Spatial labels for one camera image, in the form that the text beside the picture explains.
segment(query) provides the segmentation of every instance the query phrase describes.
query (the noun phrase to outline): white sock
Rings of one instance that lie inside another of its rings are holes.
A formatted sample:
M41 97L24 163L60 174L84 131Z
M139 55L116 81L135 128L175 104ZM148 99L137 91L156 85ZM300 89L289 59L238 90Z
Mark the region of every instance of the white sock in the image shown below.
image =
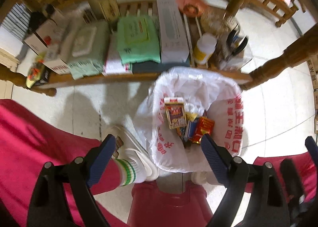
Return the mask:
M134 153L134 156L129 158L129 153ZM126 153L127 156L122 159L115 159L115 163L120 169L120 186L126 186L131 183L142 183L146 180L147 174L145 167L134 151Z

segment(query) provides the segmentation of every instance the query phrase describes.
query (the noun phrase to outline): jar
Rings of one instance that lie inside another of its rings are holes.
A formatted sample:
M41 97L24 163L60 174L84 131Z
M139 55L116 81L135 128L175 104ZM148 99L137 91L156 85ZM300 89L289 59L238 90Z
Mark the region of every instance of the jar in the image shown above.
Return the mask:
M206 64L214 53L217 39L210 33L204 33L193 50L193 58L197 64Z

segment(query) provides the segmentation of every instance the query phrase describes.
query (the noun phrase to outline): white plastic bag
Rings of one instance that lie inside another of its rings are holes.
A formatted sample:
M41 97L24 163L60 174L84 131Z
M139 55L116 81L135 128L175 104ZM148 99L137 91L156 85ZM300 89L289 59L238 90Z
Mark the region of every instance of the white plastic bag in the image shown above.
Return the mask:
M140 104L134 127L142 146L160 169L170 172L211 171L197 144L185 149L176 130L170 130L164 97L183 97L185 111L204 110L215 121L212 138L234 156L241 152L243 104L237 83L219 73L187 67L175 67L162 73Z

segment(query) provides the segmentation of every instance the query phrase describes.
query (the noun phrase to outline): white tile floor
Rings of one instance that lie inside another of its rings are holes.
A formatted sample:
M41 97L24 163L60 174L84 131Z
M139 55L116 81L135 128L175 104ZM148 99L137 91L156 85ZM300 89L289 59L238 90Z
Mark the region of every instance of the white tile floor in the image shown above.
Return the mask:
M224 0L206 0L224 7ZM278 57L298 38L290 22L277 29L273 21L249 10L240 10L237 19L249 36L253 59L244 68L250 72L267 60ZM30 51L18 71L26 73L32 56ZM14 87L12 98L48 123L76 135L101 139L100 132L107 125L117 123L126 126L133 134L132 117L141 101L147 96L151 82L112 83L58 89L56 97L46 97ZM278 77L244 91L244 129L241 156L252 163L257 156L292 155L304 152L304 140L314 136L314 100L311 78L307 65L301 64L283 71ZM189 174L167 174L158 180L162 190L182 192L182 181ZM225 188L205 185L208 202L215 211ZM132 198L132 186L121 187L96 196L111 213L126 221ZM235 219L244 216L249 194L244 195Z

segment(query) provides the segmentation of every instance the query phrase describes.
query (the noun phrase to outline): white sneaker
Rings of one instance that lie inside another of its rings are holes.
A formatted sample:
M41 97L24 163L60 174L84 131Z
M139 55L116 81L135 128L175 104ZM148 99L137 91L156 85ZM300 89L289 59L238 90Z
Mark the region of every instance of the white sneaker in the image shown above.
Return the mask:
M159 176L159 169L151 161L147 151L140 145L136 138L123 126L111 126L103 132L105 138L108 134L116 137L116 151L114 158L130 158L134 161L140 160L146 171L145 181L156 180Z
M191 173L191 181L197 185L203 185L209 183L210 185L223 186L217 181L214 173L212 171L200 171Z

